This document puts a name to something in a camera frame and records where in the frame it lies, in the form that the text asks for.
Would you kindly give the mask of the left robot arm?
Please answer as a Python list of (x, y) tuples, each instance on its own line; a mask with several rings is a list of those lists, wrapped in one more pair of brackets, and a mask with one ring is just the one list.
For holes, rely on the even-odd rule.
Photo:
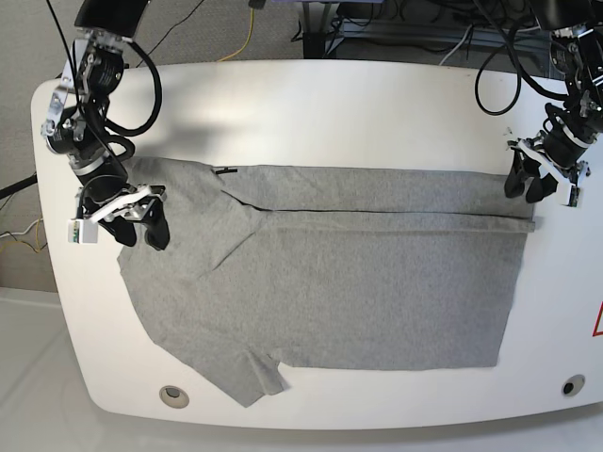
[[(504, 193), (528, 203), (557, 194), (562, 205), (575, 207), (580, 183), (590, 174), (582, 157), (602, 135), (602, 4), (531, 1), (529, 6), (530, 15), (516, 19), (509, 30), (495, 29), (516, 70), (516, 82), (547, 98), (546, 119), (535, 137), (508, 142), (513, 162)], [(550, 60), (564, 77), (565, 93), (545, 89), (520, 63), (515, 37), (530, 20), (550, 36)]]

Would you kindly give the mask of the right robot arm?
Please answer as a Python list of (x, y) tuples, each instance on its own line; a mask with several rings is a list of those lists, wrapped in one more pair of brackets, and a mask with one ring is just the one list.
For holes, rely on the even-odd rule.
[[(171, 234), (164, 216), (166, 188), (132, 185), (125, 161), (136, 151), (133, 142), (156, 122), (163, 89), (156, 65), (135, 41), (145, 1), (86, 1), (74, 20), (82, 36), (65, 45), (67, 60), (41, 127), (48, 149), (67, 157), (80, 183), (75, 216), (68, 223), (72, 243), (93, 243), (105, 229), (126, 246), (137, 243), (137, 225), (145, 242), (164, 250)], [(107, 116), (110, 96), (122, 82), (129, 46), (147, 64), (153, 79), (154, 102), (149, 118), (126, 128)]]

